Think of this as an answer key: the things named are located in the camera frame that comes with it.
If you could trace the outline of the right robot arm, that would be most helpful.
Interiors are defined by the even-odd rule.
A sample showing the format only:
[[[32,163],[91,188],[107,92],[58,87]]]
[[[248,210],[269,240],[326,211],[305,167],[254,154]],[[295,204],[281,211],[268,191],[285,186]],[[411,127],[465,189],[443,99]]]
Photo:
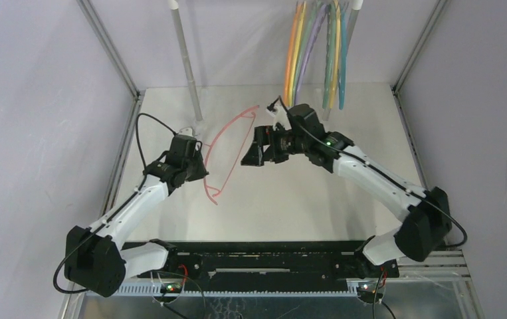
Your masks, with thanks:
[[[339,132],[328,132],[307,104],[286,108],[277,100],[267,110],[269,126],[257,126],[242,166],[282,163],[302,154],[328,173],[354,182],[382,203],[401,226],[367,239],[357,250],[356,270],[373,276],[387,261],[407,257],[423,262],[452,229],[449,201],[438,187],[425,189],[382,168]]]

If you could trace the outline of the orange plain hanger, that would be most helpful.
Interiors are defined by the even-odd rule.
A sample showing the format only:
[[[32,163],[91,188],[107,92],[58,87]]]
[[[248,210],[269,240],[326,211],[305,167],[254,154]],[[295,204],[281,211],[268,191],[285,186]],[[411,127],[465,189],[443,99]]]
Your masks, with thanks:
[[[284,70],[284,87],[283,87],[283,101],[289,106],[290,105],[290,86],[291,86],[291,74],[293,67],[293,58],[296,56],[296,39],[298,33],[298,24],[300,20],[300,14],[302,12],[302,5],[299,2],[295,5],[295,12],[292,20],[292,26],[290,29],[290,36],[288,40],[288,50],[286,54],[286,64]]]

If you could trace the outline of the green wavy hanger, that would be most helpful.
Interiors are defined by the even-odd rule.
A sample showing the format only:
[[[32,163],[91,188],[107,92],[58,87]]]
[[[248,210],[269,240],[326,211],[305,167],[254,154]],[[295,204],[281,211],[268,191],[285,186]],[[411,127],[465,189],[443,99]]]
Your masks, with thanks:
[[[330,91],[332,88],[332,77],[334,74],[334,59],[336,51],[336,4],[331,2],[327,6],[327,33],[326,33],[326,68],[324,78],[324,95],[322,108],[329,105]]]

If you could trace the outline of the purple wavy hanger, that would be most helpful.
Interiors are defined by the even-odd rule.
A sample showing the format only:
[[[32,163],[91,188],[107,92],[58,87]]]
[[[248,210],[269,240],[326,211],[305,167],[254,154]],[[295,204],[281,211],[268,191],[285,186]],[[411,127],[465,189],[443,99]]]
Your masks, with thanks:
[[[302,83],[304,80],[306,67],[307,67],[308,62],[310,60],[310,56],[312,54],[312,51],[313,51],[316,39],[318,37],[318,34],[320,32],[320,29],[322,28],[324,19],[326,18],[326,15],[327,15],[327,5],[326,4],[324,4],[321,1],[317,1],[315,4],[316,4],[316,18],[315,18],[314,23],[311,28],[310,36],[308,38],[308,42],[307,42],[307,46],[306,46],[306,50],[305,50],[305,56],[304,56],[304,60],[303,60],[302,70],[300,71],[300,86],[298,87],[298,91],[296,94],[296,103],[297,103],[297,100],[298,100],[298,97],[300,94],[300,90],[302,87]]]

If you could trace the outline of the blue wavy hanger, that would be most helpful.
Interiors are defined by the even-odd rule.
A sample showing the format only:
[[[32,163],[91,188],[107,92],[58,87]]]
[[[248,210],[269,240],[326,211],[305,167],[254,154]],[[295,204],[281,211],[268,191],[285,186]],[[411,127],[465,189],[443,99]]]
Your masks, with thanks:
[[[340,52],[340,71],[339,71],[339,103],[338,108],[340,110],[344,109],[345,104],[345,95],[346,95],[346,85],[347,85],[347,55],[348,55],[348,35],[347,35],[347,26],[348,26],[348,9],[349,2],[346,1],[341,10],[341,52]]]

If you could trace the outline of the yellow wavy hanger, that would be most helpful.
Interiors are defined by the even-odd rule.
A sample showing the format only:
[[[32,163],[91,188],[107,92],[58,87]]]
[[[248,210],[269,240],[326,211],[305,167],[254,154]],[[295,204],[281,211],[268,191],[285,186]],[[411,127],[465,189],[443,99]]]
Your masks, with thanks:
[[[332,109],[332,107],[335,104],[336,99],[336,91],[338,89],[338,69],[339,69],[339,58],[340,58],[340,47],[341,47],[341,7],[339,4],[339,1],[334,1],[334,26],[335,26],[335,33],[334,33],[334,65],[332,69],[332,86],[330,89],[330,96],[329,96],[329,102],[328,106],[329,109]]]

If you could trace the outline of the pink plain hanger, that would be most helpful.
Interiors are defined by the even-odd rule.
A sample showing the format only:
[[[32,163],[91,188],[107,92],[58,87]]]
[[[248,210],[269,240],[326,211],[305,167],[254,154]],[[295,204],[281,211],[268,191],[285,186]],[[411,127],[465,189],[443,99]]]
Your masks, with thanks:
[[[209,175],[203,180],[203,188],[208,201],[214,206],[218,206],[239,165],[253,133],[259,108],[259,105],[251,106],[234,116],[206,144],[204,164]]]

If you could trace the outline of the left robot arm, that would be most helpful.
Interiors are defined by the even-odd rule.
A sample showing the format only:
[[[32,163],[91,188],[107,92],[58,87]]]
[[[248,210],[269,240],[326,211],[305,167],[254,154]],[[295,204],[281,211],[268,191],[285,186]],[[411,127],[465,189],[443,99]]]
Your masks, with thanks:
[[[63,260],[56,271],[82,288],[109,297],[123,282],[153,270],[164,277],[179,268],[174,246],[159,239],[131,248],[124,245],[136,227],[176,189],[207,176],[203,144],[176,134],[168,150],[147,164],[140,183],[121,204],[87,227],[75,226],[66,236]]]

